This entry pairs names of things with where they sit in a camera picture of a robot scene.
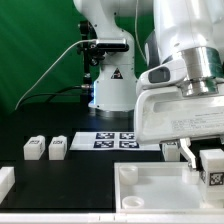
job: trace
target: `table surface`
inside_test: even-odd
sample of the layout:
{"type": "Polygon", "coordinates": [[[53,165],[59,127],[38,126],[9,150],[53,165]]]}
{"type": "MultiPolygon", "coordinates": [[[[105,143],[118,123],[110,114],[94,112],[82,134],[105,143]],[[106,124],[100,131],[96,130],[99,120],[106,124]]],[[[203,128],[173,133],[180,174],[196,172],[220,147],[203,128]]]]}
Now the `table surface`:
{"type": "MultiPolygon", "coordinates": [[[[15,167],[16,184],[0,205],[1,212],[94,213],[115,212],[115,162],[163,161],[159,151],[67,151],[64,161],[24,161],[23,146],[32,136],[133,131],[133,119],[92,116],[78,103],[32,103],[22,106],[0,124],[0,167],[15,167]]],[[[220,147],[218,140],[198,141],[199,149],[220,147]]]]}

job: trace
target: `green backdrop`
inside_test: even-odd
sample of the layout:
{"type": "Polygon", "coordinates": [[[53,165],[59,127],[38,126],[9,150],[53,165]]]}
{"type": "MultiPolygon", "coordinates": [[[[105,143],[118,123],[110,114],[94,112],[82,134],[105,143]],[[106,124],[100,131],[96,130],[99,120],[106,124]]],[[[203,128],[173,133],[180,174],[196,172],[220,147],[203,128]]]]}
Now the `green backdrop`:
{"type": "MultiPolygon", "coordinates": [[[[63,51],[81,39],[77,27],[80,20],[84,17],[73,0],[0,0],[0,120],[14,110],[20,97],[63,51]]],[[[118,18],[117,24],[134,35],[134,18],[118,18]]],[[[152,16],[139,18],[141,46],[152,29],[152,16]]],[[[145,69],[136,49],[136,76],[145,69]]],[[[31,94],[79,85],[82,75],[82,56],[74,49],[31,94]]],[[[96,78],[98,70],[93,69],[92,75],[96,78]]]]}

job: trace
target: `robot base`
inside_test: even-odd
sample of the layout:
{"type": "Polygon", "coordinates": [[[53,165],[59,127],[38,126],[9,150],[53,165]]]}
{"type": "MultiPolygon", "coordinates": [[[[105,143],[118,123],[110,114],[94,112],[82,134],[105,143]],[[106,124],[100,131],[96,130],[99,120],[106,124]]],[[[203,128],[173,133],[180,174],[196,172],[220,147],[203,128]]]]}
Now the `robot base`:
{"type": "Polygon", "coordinates": [[[134,110],[129,111],[106,111],[97,108],[89,107],[90,114],[106,117],[106,118],[132,118],[134,116],[134,110]]]}

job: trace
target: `small white block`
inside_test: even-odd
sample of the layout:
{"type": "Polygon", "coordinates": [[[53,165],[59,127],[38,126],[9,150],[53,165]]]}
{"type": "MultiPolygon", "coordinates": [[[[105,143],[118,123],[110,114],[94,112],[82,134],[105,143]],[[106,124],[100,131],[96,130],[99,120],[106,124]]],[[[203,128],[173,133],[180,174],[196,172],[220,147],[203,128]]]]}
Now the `small white block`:
{"type": "Polygon", "coordinates": [[[14,167],[3,167],[0,170],[0,204],[15,183],[14,167]]]}
{"type": "Polygon", "coordinates": [[[224,152],[221,149],[200,151],[203,171],[199,189],[205,201],[224,199],[224,152]]]}
{"type": "Polygon", "coordinates": [[[196,185],[199,181],[199,172],[190,171],[189,168],[182,170],[182,181],[189,185],[196,185]]]}
{"type": "Polygon", "coordinates": [[[64,160],[67,152],[67,138],[64,136],[54,137],[49,145],[50,160],[64,160]]]}
{"type": "Polygon", "coordinates": [[[224,171],[224,152],[221,149],[201,150],[200,157],[204,170],[224,171]]]}
{"type": "Polygon", "coordinates": [[[25,160],[39,160],[45,151],[45,137],[37,136],[32,137],[24,145],[24,159],[25,160]]]}
{"type": "Polygon", "coordinates": [[[201,201],[200,208],[223,208],[223,201],[201,201]]]}
{"type": "Polygon", "coordinates": [[[180,150],[176,142],[162,144],[162,152],[166,162],[180,161],[180,150]]]}

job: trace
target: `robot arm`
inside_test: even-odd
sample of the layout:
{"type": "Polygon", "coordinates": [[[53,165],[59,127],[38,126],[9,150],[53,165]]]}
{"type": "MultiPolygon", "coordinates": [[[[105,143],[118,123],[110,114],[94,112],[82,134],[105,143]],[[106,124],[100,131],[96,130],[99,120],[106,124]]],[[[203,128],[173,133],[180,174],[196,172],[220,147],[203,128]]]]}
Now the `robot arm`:
{"type": "MultiPolygon", "coordinates": [[[[139,14],[152,11],[153,0],[139,0],[139,14]]],[[[115,16],[135,16],[136,0],[74,0],[78,11],[92,24],[97,34],[93,48],[105,51],[100,75],[94,83],[90,110],[106,117],[129,116],[137,100],[134,74],[134,39],[119,28],[115,16]]]]}
{"type": "Polygon", "coordinates": [[[162,65],[143,73],[137,84],[139,97],[134,122],[137,141],[179,142],[193,169],[197,163],[188,148],[190,141],[220,137],[224,133],[224,74],[213,33],[215,21],[222,13],[217,7],[209,10],[207,3],[154,1],[155,35],[162,65]],[[152,83],[153,73],[160,74],[162,80],[169,74],[170,79],[152,83]]]}

